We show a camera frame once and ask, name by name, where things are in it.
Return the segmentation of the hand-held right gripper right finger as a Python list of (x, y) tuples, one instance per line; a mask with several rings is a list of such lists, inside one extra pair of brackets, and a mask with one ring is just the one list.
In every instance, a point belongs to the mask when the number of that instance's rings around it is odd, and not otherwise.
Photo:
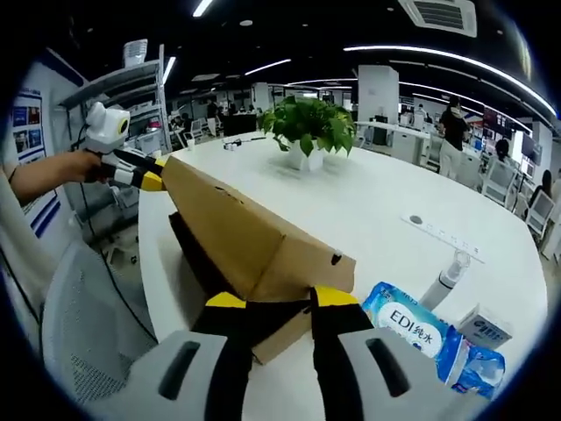
[(313, 362), (328, 420), (474, 420), (486, 400), (437, 378), (436, 364), (388, 328), (375, 328), (357, 299), (310, 291)]

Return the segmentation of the person's left hand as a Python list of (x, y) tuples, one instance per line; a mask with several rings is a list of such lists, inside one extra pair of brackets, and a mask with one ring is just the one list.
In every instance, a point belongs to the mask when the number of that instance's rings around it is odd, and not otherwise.
[(102, 174), (101, 158), (87, 150), (76, 150), (65, 154), (63, 175), (65, 182), (106, 182)]

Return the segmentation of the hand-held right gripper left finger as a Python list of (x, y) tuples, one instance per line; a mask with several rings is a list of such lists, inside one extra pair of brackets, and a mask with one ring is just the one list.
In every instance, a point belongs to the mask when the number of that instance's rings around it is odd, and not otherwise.
[(252, 367), (247, 302), (222, 292), (190, 331), (139, 359), (124, 389), (126, 420), (239, 420)]

